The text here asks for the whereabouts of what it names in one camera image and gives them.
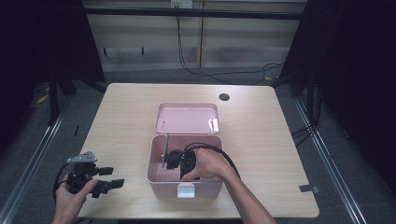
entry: gray floor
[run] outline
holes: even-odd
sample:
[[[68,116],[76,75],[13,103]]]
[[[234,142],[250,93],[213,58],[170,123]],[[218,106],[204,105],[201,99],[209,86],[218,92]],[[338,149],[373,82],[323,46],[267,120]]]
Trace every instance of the gray floor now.
[[[205,72],[226,72],[235,70],[245,71],[246,68],[207,68]],[[249,68],[255,71],[260,67]],[[250,84],[260,80],[263,73],[259,74],[236,74],[232,76],[218,76],[229,82],[238,84]],[[268,77],[276,76],[276,72],[267,72]],[[108,83],[111,82],[152,82],[152,83],[197,83],[197,84],[224,84],[211,77],[197,77],[188,74],[182,69],[155,70],[145,72],[114,72],[106,73]],[[71,105],[64,113],[63,122],[56,133],[44,160],[39,166],[38,172],[24,196],[12,223],[50,223],[54,202],[51,188],[54,177],[65,159],[77,155],[84,143],[91,127],[103,94],[78,84],[78,92],[73,97]],[[35,93],[35,99],[42,92]],[[303,120],[290,96],[289,86],[282,85],[276,88],[276,94],[281,104],[283,113],[294,132],[304,127]],[[61,96],[61,105],[65,97]],[[26,116],[23,118],[24,125],[9,147],[8,151],[0,159],[0,180],[3,184],[0,189],[0,203],[3,205],[8,195],[17,185],[19,177],[33,156],[41,137],[47,130],[50,118],[49,102],[41,105],[32,102]],[[336,165],[339,167],[347,185],[355,196],[367,223],[394,223],[396,220],[396,199],[393,197],[376,172],[367,165],[360,155],[356,146],[345,139],[343,128],[337,122],[326,106],[323,106],[318,129],[332,154]],[[279,223],[353,223],[339,193],[326,170],[321,157],[316,150],[313,141],[308,138],[297,147],[305,172],[311,185],[318,187],[319,193],[315,194],[320,214],[316,218],[277,218]],[[230,220],[216,221],[213,223],[231,223]],[[93,223],[117,223],[117,220],[95,220]],[[172,221],[122,221],[122,223],[175,223]]]

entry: pink plastic box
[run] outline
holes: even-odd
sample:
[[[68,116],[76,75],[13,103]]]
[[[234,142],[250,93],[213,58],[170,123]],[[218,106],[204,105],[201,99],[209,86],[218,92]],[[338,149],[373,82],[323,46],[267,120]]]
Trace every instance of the pink plastic box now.
[[[162,168],[163,151],[168,137],[168,153],[174,149],[184,150],[191,143],[207,143],[222,148],[219,132],[219,114],[213,104],[161,104],[148,161],[148,181],[157,197],[215,198],[219,195],[222,181],[217,178],[180,181],[180,169]]]

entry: black cable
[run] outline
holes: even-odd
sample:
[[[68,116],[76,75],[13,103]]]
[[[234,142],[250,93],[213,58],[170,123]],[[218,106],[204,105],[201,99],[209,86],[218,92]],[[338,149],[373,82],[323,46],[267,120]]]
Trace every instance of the black cable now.
[[[206,74],[206,73],[200,73],[200,72],[193,72],[193,71],[191,71],[190,68],[186,65],[186,62],[185,62],[185,60],[184,60],[183,48],[182,48],[181,37],[180,37],[180,18],[179,18],[179,17],[177,17],[177,40],[178,40],[178,58],[179,58],[179,61],[180,61],[181,66],[182,66],[187,72],[189,72],[190,74],[193,74],[193,75],[195,75],[195,76],[198,76],[198,77],[212,77],[212,78],[214,78],[215,80],[218,80],[218,81],[221,81],[221,82],[225,82],[225,83],[231,84],[231,85],[238,85],[238,84],[237,84],[237,83],[232,83],[232,82],[229,82],[229,81],[226,81],[226,80],[223,80],[223,79],[220,79],[220,78],[218,78],[218,77],[216,77],[216,76],[231,75],[231,74],[255,74],[255,73],[263,72],[263,76],[262,76],[262,78],[261,78],[260,80],[248,84],[248,85],[257,85],[257,84],[259,84],[260,82],[264,81],[264,79],[265,79],[265,71],[274,69],[274,68],[276,68],[276,67],[278,67],[278,66],[280,66],[280,65],[283,64],[283,63],[268,63],[268,64],[266,64],[261,70],[257,70],[257,71],[224,72],[224,73],[213,73],[213,74]]]
[[[305,129],[302,133],[293,136],[293,139],[296,139],[296,138],[299,138],[301,136],[304,136],[304,135],[306,135],[307,132],[309,132],[308,129]]]
[[[59,169],[58,174],[55,177],[55,182],[53,183],[52,197],[53,197],[53,201],[55,201],[55,203],[56,203],[56,190],[64,182],[64,181],[62,181],[62,182],[59,183],[59,177],[61,176],[62,172],[64,171],[64,167],[66,167],[67,165],[68,165],[68,163],[65,163],[61,167],[61,169]]]
[[[313,125],[305,126],[301,129],[299,129],[298,131],[292,132],[291,135],[295,135],[297,133],[304,133],[304,132],[307,132],[309,129],[314,129],[314,128],[315,128],[315,126],[313,126]]]
[[[240,175],[239,172],[238,172],[238,169],[236,169],[236,166],[235,166],[235,164],[233,163],[233,160],[231,160],[231,158],[227,155],[227,153],[225,153],[223,150],[221,150],[221,149],[218,148],[218,147],[211,146],[211,145],[209,145],[209,144],[207,144],[207,143],[191,143],[191,144],[187,145],[187,146],[184,148],[183,154],[185,154],[185,153],[187,153],[187,152],[189,152],[189,151],[192,151],[192,150],[194,150],[194,149],[197,149],[197,148],[208,148],[208,149],[212,149],[212,150],[214,150],[214,151],[220,153],[220,154],[225,158],[225,160],[230,164],[230,166],[233,167],[233,169],[235,170],[235,172],[236,172],[236,174],[239,176],[239,178],[241,177],[241,175]]]
[[[296,144],[296,147],[298,147],[303,141],[305,141],[311,133],[308,133],[299,143]]]

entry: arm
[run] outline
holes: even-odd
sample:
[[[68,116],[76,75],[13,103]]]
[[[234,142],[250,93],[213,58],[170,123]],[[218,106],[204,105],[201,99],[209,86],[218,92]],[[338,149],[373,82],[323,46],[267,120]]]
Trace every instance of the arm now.
[[[190,173],[183,176],[183,181],[192,181],[198,176],[218,176],[224,181],[244,223],[276,223],[221,154],[199,148],[195,150],[195,155],[197,164]]]
[[[92,179],[79,193],[72,194],[67,190],[67,184],[63,182],[56,190],[56,207],[52,224],[74,223],[79,210],[85,203],[87,194],[95,188],[97,183],[97,179]]]

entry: pink box lid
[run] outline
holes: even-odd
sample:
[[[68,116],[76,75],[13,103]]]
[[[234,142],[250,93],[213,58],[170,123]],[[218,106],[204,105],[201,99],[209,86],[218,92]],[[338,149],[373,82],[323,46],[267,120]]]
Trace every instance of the pink box lid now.
[[[218,133],[218,107],[214,104],[163,103],[158,109],[155,132],[179,134]]]

